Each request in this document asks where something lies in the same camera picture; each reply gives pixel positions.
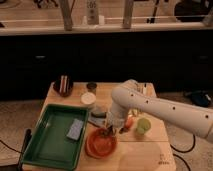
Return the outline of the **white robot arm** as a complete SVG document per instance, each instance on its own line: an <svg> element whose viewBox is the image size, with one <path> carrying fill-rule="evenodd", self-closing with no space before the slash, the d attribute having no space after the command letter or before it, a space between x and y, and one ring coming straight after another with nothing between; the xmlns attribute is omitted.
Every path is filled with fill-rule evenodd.
<svg viewBox="0 0 213 171"><path fill-rule="evenodd" d="M127 80L111 91L107 124L124 126L130 109L139 109L167 121L213 144L213 109L150 97L137 90L138 82Z"/></svg>

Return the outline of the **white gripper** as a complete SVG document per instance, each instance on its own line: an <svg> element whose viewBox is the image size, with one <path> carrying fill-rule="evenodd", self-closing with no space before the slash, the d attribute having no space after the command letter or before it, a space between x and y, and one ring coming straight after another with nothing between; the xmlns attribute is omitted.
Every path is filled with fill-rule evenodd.
<svg viewBox="0 0 213 171"><path fill-rule="evenodd" d="M106 133L110 132L110 127L113 126L112 131L113 135L116 135L118 133L118 128L121 128L124 126L125 119L121 115L116 115L111 112L107 113L107 126L106 126Z"/></svg>

